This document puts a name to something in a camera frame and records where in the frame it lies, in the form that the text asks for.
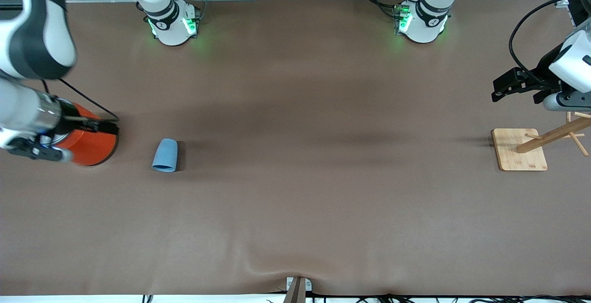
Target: blue plastic cup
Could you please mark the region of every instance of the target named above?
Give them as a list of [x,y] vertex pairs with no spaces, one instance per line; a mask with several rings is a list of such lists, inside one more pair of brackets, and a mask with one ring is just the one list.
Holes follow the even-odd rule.
[[177,158],[179,156],[179,145],[176,140],[162,139],[154,161],[152,161],[152,169],[159,172],[174,172],[177,170]]

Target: wooden stand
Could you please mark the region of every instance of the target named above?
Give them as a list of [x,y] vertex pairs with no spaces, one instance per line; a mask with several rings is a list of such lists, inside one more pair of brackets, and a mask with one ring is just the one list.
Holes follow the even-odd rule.
[[558,139],[572,139],[584,156],[587,150],[579,141],[584,134],[578,131],[591,126],[591,115],[575,112],[579,118],[572,120],[571,112],[566,114],[566,124],[543,135],[532,128],[496,128],[492,131],[496,157],[503,171],[544,171],[548,164],[542,146]]

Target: orange cylinder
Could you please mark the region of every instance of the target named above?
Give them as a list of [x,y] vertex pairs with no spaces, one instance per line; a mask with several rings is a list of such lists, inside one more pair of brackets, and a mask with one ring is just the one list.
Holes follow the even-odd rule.
[[[82,105],[74,103],[80,116],[99,118]],[[73,130],[55,147],[68,149],[72,152],[72,162],[80,166],[95,166],[105,162],[117,147],[118,136],[103,132]]]

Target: table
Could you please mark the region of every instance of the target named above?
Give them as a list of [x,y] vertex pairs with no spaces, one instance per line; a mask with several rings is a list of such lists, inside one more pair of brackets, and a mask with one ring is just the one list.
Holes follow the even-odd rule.
[[[588,160],[558,141],[547,172],[501,172],[490,136],[564,121],[532,94],[490,101],[544,1],[458,0],[426,45],[365,0],[212,2],[177,48],[133,4],[69,4],[66,80],[120,114],[120,145],[95,168],[0,153],[0,294],[274,292],[293,275],[333,295],[589,294]],[[570,31],[546,8],[515,50],[532,67]],[[150,168],[165,137],[180,172]]]

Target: green light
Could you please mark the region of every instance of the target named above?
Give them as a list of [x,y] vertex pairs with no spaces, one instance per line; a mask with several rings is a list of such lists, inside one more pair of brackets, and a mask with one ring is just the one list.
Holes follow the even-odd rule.
[[408,26],[412,21],[412,14],[408,13],[401,21],[400,21],[400,28],[399,31],[405,32],[408,30]]
[[154,36],[156,36],[156,30],[154,29],[154,24],[152,23],[152,21],[150,19],[148,19],[148,23],[150,24],[150,28],[152,28],[152,34],[154,34]]
[[439,33],[441,33],[445,29],[445,22],[447,21],[447,16],[441,22],[441,28],[439,29]]
[[185,28],[187,29],[187,32],[189,34],[195,34],[195,21],[192,19],[185,19],[183,18],[183,23],[185,25]]

